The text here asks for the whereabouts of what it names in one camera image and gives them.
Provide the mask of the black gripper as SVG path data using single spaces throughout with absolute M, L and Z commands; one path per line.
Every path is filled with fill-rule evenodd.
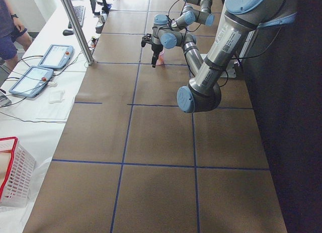
M 152 51 L 153 51 L 151 64 L 152 64 L 152 67 L 155 67 L 156 66 L 156 58 L 159 57 L 159 54 L 162 52 L 163 46 L 161 44 L 153 44 L 151 46 L 151 48 L 152 48 Z

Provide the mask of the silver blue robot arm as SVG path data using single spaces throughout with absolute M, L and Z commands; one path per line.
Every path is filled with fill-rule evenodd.
M 184 0 L 180 16 L 169 23 L 173 31 L 181 31 L 193 23 L 212 26 L 214 15 L 211 11 L 212 0 Z
M 298 0 L 224 0 L 215 41 L 202 57 L 196 39 L 187 32 L 192 23 L 213 24 L 212 0 L 184 0 L 181 16 L 170 21 L 165 15 L 154 18 L 152 33 L 142 38 L 142 45 L 153 50 L 151 64 L 155 65 L 163 49 L 181 47 L 194 77 L 177 92 L 179 108 L 186 113 L 215 109 L 221 101 L 217 83 L 236 50 L 248 33 L 256 29 L 280 27 L 292 23 L 297 14 Z

